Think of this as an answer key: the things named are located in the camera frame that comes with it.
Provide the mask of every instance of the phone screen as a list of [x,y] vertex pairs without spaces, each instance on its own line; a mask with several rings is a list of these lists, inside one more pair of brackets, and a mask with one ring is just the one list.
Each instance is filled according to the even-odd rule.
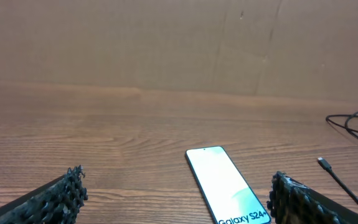
[[190,149],[186,157],[215,223],[271,222],[265,208],[222,147]]

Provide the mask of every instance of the wall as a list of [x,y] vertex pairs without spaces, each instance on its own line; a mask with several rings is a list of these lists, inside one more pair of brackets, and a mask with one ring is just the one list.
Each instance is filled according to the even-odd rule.
[[358,101],[358,0],[0,0],[0,79]]

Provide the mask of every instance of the wooden tabletop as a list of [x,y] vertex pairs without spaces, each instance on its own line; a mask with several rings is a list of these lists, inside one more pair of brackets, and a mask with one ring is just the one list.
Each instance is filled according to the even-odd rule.
[[[223,146],[265,204],[277,171],[358,213],[358,103],[0,81],[0,206],[83,165],[77,223],[212,223],[186,149]],[[358,121],[353,122],[358,128]]]

